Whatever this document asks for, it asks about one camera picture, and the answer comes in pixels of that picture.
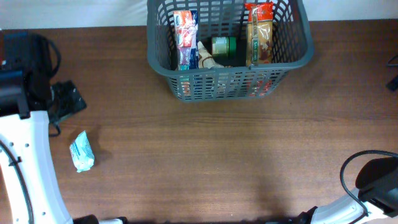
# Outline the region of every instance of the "brown food package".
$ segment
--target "brown food package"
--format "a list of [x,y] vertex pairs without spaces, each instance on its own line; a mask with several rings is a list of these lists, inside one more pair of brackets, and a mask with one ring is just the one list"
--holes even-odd
[[250,10],[248,26],[246,28],[247,33],[247,54],[246,54],[246,66],[252,65],[252,53],[253,53],[253,21],[252,21],[252,10],[257,11],[258,17],[255,18],[257,22],[258,31],[258,48],[257,48],[257,63],[272,63],[272,7],[273,3],[263,4],[245,4],[246,9]]

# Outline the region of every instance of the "light blue plastic wrapper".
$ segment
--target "light blue plastic wrapper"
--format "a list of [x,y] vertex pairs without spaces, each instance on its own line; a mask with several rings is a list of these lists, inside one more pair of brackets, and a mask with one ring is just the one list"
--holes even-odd
[[70,145],[70,154],[77,172],[87,171],[94,165],[94,154],[88,142],[86,131],[80,133]]

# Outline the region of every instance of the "brown wooden surface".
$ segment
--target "brown wooden surface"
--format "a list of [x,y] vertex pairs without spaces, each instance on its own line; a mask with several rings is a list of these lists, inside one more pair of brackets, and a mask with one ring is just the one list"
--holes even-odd
[[[267,98],[185,104],[146,59],[145,27],[36,30],[63,55],[88,107],[50,140],[73,217],[238,221],[298,215],[344,195],[355,152],[398,152],[398,21],[311,22],[315,55]],[[86,130],[95,166],[76,173],[69,145]],[[365,156],[346,170],[349,187]],[[0,223],[11,221],[0,182]],[[396,220],[373,223],[394,223]]]

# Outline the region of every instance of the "white wall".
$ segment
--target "white wall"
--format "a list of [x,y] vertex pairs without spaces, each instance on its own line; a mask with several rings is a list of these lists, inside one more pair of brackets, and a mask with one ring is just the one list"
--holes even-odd
[[[398,0],[303,1],[311,21],[398,19]],[[146,17],[146,0],[0,0],[2,29],[142,26]]]

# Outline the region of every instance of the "plastic basket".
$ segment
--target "plastic basket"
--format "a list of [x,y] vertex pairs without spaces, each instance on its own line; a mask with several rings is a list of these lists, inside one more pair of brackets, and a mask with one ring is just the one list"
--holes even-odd
[[244,8],[246,2],[269,1],[148,0],[148,62],[158,74],[167,78],[178,99],[189,102],[262,98],[275,90],[289,70],[310,61],[314,48],[302,0],[274,0],[271,64],[175,71],[174,10],[197,10],[199,40],[235,36],[237,55],[246,58],[246,51],[242,50],[246,47],[249,13]]

